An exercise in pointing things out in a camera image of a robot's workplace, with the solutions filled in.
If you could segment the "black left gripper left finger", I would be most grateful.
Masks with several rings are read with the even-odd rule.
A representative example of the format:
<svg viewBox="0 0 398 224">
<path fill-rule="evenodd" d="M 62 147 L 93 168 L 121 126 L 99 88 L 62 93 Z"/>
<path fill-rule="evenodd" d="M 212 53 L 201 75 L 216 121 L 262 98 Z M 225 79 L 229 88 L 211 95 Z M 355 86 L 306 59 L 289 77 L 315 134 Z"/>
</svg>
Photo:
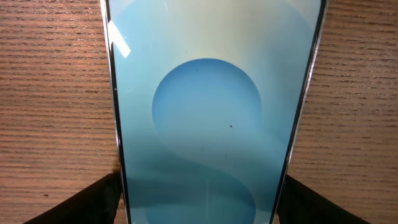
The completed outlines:
<svg viewBox="0 0 398 224">
<path fill-rule="evenodd" d="M 110 173 L 25 224 L 113 224 L 121 191 L 121 174 Z"/>
</svg>

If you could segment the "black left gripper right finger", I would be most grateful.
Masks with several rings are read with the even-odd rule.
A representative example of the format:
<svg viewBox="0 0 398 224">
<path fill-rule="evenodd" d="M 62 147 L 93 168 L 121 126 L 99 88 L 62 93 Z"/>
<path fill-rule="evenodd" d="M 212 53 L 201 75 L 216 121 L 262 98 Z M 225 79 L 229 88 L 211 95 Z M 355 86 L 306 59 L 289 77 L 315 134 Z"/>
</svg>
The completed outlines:
<svg viewBox="0 0 398 224">
<path fill-rule="evenodd" d="M 280 224 L 370 224 L 287 175 L 277 214 Z"/>
</svg>

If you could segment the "blue screen Galaxy smartphone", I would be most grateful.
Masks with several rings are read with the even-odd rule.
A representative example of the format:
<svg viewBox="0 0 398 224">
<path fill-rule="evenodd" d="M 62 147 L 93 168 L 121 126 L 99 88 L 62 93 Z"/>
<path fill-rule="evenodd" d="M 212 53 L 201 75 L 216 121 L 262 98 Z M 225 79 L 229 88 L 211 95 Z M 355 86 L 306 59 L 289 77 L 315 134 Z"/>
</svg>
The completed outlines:
<svg viewBox="0 0 398 224">
<path fill-rule="evenodd" d="M 324 0 L 101 2 L 128 223 L 272 223 Z"/>
</svg>

